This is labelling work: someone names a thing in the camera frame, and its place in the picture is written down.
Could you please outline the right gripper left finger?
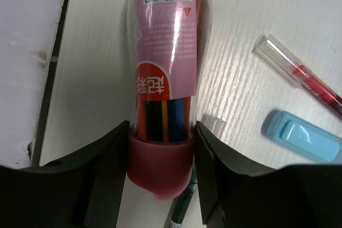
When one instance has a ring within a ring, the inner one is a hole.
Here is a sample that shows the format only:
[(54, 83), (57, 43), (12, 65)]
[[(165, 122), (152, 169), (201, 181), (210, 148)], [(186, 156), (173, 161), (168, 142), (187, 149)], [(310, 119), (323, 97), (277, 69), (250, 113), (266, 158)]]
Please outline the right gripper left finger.
[(41, 167), (1, 167), (1, 227), (116, 227), (129, 122)]

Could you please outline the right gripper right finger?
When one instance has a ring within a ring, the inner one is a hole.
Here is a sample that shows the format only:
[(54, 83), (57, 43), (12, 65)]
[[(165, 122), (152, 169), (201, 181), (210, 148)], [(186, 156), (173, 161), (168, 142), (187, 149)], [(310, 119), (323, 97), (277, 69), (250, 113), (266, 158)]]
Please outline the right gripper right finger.
[(195, 164), (207, 227), (341, 227), (341, 165), (264, 166), (196, 125)]

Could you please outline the green pen refill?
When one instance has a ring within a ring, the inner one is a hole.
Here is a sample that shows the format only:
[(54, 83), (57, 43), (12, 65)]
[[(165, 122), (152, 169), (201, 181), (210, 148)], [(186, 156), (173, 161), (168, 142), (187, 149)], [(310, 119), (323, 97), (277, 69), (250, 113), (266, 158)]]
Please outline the green pen refill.
[[(220, 137), (223, 133), (226, 121), (212, 115), (204, 114), (201, 118), (201, 123), (205, 125), (215, 136)], [(197, 173), (195, 160), (192, 164), (192, 173), (190, 181), (184, 191), (173, 200), (170, 207), (164, 227), (182, 227), (185, 216), (189, 209), (189, 205), (193, 195), (197, 189)]]

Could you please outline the blue highlighter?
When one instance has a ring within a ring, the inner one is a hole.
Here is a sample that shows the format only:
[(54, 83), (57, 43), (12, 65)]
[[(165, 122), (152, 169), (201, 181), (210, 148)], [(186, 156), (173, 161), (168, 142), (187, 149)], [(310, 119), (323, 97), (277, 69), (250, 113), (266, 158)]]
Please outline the blue highlighter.
[(274, 110), (269, 113), (261, 133), (312, 161), (341, 164), (341, 138), (289, 112)]

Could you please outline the red pen refill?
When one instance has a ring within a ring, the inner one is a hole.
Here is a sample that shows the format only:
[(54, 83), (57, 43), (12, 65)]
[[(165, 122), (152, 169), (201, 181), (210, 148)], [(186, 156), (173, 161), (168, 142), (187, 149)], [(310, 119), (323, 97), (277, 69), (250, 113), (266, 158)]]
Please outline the red pen refill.
[(269, 34), (255, 45), (253, 53), (264, 60), (295, 88), (305, 88), (341, 118), (341, 96), (317, 77), (295, 54)]

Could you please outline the pink capped marker bottle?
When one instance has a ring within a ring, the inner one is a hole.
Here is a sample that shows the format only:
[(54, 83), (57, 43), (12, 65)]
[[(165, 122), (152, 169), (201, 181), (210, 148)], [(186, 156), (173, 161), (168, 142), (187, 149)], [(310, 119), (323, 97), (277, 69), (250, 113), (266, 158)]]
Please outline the pink capped marker bottle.
[(127, 175), (160, 200), (190, 181), (197, 95), (212, 30), (212, 0), (128, 0), (135, 107)]

